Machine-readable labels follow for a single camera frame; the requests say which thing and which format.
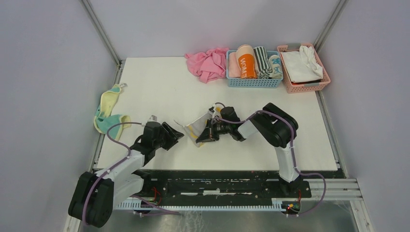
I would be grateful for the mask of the yellow grey patterned towel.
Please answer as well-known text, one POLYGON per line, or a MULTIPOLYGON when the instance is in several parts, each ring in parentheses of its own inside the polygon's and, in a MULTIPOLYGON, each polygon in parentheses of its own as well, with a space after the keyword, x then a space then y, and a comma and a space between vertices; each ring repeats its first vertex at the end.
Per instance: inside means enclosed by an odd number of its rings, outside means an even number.
POLYGON ((220 117, 220 112, 208 111, 207 113, 203 114, 201 117, 197 118, 196 120, 187 125, 182 125, 177 121, 174 122, 183 128, 185 134, 192 140, 196 147, 201 147, 204 145, 204 143, 196 143, 196 140, 199 137, 199 135, 204 131, 207 121, 213 119, 215 116, 220 117))

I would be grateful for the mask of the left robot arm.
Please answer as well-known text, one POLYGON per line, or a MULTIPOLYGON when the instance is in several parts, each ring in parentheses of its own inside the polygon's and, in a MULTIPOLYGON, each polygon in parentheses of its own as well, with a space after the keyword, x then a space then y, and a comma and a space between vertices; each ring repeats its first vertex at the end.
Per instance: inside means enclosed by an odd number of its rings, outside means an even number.
POLYGON ((152 191, 146 180, 149 174, 140 171, 148 164, 158 149, 168 151, 184 134, 166 122, 148 121, 143 134, 134 144, 117 144, 127 149, 123 158, 110 167, 95 173, 84 172, 79 176, 68 214, 88 225, 101 228, 109 220, 113 210, 133 194, 145 197, 152 191))

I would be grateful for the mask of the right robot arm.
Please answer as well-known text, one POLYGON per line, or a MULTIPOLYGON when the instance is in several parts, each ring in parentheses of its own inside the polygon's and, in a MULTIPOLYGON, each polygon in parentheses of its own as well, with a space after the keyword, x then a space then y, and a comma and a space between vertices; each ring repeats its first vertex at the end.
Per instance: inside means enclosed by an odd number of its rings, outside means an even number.
POLYGON ((275 148, 279 164, 279 191, 285 197, 292 197, 299 190, 298 184, 303 181, 297 169, 293 151, 294 140, 299 128, 296 120, 278 108, 268 103, 245 120, 240 120, 231 106, 222 106, 210 119, 205 121, 205 128, 199 134, 195 143, 216 142, 221 135, 229 134, 239 142, 260 133, 262 137, 275 148))

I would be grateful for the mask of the pale yellow teal towel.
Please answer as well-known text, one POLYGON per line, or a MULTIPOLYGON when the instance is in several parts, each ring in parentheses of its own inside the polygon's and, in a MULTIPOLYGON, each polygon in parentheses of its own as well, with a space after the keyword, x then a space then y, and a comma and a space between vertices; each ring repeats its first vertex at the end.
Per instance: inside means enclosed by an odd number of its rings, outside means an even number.
POLYGON ((93 120, 94 127, 99 133, 106 134, 112 126, 131 121, 128 115, 112 114, 113 108, 123 92, 123 88, 127 86, 126 83, 114 84, 111 89, 101 95, 100 105, 96 110, 93 120))

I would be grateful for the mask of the blue plastic basket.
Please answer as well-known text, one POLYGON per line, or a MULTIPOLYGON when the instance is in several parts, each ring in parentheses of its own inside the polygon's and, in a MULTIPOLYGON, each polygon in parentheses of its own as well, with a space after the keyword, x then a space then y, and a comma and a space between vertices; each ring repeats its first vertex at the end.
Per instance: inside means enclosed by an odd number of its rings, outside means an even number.
POLYGON ((283 75, 275 79, 241 79, 229 77, 229 55, 236 50, 228 50, 226 52, 226 78, 229 87, 252 87, 252 88, 277 88, 282 82, 283 75))

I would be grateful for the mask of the pale pink rolled towel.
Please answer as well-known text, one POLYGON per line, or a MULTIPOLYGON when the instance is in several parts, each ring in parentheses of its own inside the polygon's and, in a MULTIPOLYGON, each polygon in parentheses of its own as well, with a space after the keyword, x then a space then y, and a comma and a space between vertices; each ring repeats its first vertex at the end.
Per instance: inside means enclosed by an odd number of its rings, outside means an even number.
POLYGON ((241 70, 237 64, 236 52, 228 55, 228 75, 230 78, 240 78, 241 70))

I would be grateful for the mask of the crumpled pink towel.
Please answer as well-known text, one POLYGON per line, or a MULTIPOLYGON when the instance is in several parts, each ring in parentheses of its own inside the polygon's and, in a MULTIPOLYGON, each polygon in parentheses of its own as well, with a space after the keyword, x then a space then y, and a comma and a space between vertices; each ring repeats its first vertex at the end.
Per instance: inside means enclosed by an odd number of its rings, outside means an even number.
POLYGON ((202 83, 208 83, 226 77, 227 47, 217 47, 206 52, 185 54, 188 71, 199 78, 202 83))

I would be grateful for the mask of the black white striped rolled towel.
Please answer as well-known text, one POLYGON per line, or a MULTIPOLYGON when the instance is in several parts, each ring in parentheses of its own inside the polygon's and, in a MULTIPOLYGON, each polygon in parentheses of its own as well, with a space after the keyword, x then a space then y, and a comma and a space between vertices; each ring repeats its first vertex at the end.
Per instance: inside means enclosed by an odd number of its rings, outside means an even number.
POLYGON ((268 54, 263 46, 254 47, 254 55, 256 58, 256 64, 258 66, 258 77, 260 79, 271 79, 273 70, 268 61, 268 54))

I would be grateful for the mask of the orange rolled towel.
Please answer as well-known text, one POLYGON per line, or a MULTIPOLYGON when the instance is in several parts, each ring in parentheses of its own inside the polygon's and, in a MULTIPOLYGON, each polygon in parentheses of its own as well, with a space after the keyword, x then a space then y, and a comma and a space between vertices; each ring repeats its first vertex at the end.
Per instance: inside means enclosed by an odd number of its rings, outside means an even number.
POLYGON ((255 55, 252 46, 241 45, 236 51, 236 61, 240 69, 241 79, 257 79, 255 55))

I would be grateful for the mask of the pink plastic basket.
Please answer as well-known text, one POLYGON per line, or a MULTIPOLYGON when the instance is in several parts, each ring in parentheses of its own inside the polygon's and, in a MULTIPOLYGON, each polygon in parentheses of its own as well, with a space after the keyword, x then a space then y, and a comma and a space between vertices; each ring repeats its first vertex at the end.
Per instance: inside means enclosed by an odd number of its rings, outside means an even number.
POLYGON ((323 88, 325 86, 327 86, 328 84, 331 83, 331 79, 328 75, 328 73, 326 72, 323 63, 321 62, 316 49, 315 50, 315 56, 316 56, 316 61, 319 63, 320 66, 323 67, 323 79, 322 80, 318 80, 318 81, 311 81, 311 82, 304 82, 304 83, 293 83, 291 82, 289 76, 288 76, 288 72, 286 70, 286 66, 283 63, 283 56, 281 55, 281 52, 288 52, 288 51, 298 51, 299 47, 301 45, 305 45, 305 46, 312 46, 314 48, 314 46, 310 43, 295 43, 295 44, 287 44, 287 45, 280 45, 277 47, 277 50, 279 52, 279 56, 281 58, 282 61, 282 70, 283 70, 283 81, 284 81, 284 85, 287 89, 288 93, 299 93, 299 92, 309 92, 309 91, 319 91, 319 90, 323 90, 323 88))

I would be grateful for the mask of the white teal rolled towel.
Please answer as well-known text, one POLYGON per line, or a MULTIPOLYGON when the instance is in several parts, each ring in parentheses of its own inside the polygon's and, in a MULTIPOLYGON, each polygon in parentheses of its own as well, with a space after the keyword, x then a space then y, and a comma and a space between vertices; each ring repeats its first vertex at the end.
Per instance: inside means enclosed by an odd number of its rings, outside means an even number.
POLYGON ((268 62, 272 70, 269 77, 272 79, 281 79, 283 77, 283 73, 280 57, 278 55, 272 55, 269 57, 268 62))

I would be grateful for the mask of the white folded cloth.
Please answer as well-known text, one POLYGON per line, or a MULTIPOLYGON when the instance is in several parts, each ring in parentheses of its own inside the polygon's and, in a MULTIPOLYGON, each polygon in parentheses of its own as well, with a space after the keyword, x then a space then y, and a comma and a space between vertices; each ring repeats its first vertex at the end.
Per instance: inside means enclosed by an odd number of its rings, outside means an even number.
POLYGON ((288 76, 293 83, 323 79, 323 67, 316 61, 312 46, 301 45, 298 51, 281 52, 288 76))

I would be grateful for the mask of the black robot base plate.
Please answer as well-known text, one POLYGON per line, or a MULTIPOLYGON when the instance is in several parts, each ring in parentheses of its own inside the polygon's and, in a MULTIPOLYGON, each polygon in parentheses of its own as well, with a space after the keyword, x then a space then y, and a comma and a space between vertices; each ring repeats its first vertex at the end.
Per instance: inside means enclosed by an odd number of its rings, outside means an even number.
POLYGON ((294 191, 279 182, 277 171, 145 170, 138 196, 159 206, 263 206, 273 198, 311 198, 310 176, 294 191))

